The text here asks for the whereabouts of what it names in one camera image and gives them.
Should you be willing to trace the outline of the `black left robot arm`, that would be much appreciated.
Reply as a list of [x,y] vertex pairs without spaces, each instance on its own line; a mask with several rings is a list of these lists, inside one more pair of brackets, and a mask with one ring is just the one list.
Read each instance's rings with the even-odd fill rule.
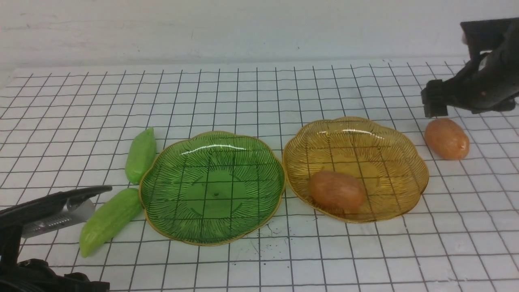
[[0,282],[2,292],[108,292],[106,281],[90,281],[83,273],[63,276],[50,269],[48,262],[30,259],[18,262],[21,225],[1,228]]

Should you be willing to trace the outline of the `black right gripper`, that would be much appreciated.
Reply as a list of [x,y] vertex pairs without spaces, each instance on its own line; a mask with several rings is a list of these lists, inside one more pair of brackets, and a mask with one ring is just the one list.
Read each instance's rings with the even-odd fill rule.
[[464,21],[460,24],[469,61],[451,79],[428,81],[421,91],[425,118],[448,116],[448,107],[509,111],[518,95],[518,18]]

